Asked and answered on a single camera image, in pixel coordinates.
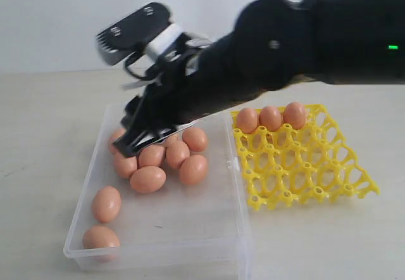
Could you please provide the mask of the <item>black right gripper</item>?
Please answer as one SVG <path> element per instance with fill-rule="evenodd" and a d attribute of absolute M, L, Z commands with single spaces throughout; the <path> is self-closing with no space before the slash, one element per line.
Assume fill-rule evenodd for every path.
<path fill-rule="evenodd" d="M 287 0 L 255 0 L 234 29 L 199 53 L 197 69 L 166 70 L 123 122 L 133 150 L 161 144 L 198 118 L 277 91 L 310 67 L 310 17 Z"/>

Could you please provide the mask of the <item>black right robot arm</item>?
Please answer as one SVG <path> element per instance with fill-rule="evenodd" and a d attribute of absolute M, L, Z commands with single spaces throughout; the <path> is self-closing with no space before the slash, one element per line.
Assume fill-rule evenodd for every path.
<path fill-rule="evenodd" d="M 233 30 L 206 48 L 150 3 L 115 30 L 130 50 L 153 59 L 146 89 L 121 120 L 114 147 L 135 156 L 182 127 L 291 84 L 402 84 L 404 0 L 255 0 Z"/>

